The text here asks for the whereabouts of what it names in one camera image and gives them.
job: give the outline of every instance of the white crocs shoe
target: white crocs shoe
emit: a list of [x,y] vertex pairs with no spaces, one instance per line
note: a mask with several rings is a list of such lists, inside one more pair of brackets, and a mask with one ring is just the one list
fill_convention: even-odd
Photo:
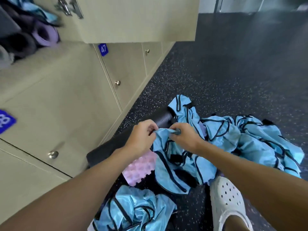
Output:
[[222,231],[225,221],[231,215],[242,218],[249,230],[253,231],[246,216],[241,192],[233,183],[222,176],[217,176],[210,186],[214,231]]

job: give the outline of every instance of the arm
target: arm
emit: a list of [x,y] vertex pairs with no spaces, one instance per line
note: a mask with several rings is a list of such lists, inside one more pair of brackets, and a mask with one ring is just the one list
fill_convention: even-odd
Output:
[[303,230],[308,217],[308,182],[257,164],[204,141],[187,123],[175,123],[170,138],[185,150],[213,163],[278,231]]
[[149,150],[157,130],[152,120],[140,122],[124,147],[103,162],[50,190],[10,217],[0,231],[85,231],[121,172]]

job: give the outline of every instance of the pink foam roller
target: pink foam roller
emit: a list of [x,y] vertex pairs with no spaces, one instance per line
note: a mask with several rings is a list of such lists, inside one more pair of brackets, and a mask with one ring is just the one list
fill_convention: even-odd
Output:
[[127,166],[122,172],[127,183],[130,186],[135,186],[136,183],[141,182],[141,179],[145,178],[146,175],[150,175],[151,171],[155,170],[156,158],[156,153],[148,151],[142,157],[136,159]]

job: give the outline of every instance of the person's left hand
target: person's left hand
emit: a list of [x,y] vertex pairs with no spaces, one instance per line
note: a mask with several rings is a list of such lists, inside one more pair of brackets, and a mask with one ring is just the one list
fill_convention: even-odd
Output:
[[139,122],[134,126],[124,148],[130,151],[135,159],[138,159],[150,149],[156,139],[154,130],[158,130],[158,126],[154,121]]

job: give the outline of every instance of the blue number tag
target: blue number tag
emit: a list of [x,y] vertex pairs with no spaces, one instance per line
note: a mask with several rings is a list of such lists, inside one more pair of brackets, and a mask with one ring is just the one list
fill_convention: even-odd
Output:
[[16,119],[0,109],[0,134],[16,123]]
[[109,52],[106,44],[99,44],[98,49],[102,57],[105,56]]

